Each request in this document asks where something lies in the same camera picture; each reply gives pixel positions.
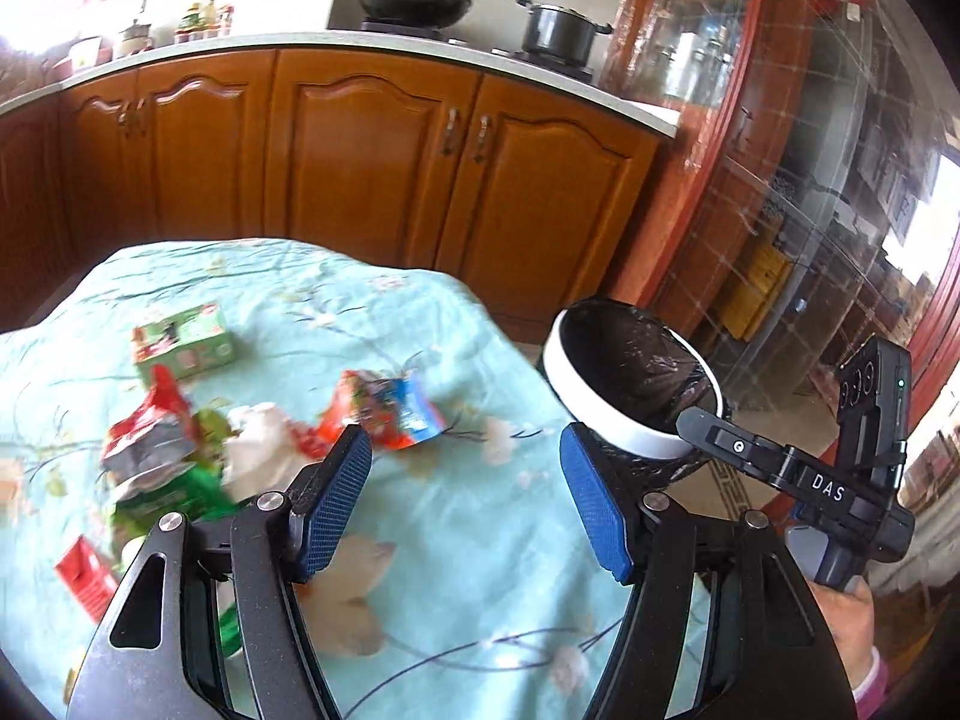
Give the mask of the right hand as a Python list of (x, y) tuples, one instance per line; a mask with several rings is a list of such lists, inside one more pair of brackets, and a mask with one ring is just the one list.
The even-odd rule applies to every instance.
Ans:
[(850, 686), (859, 688), (874, 667), (874, 599), (862, 577), (847, 592), (807, 582), (833, 636)]

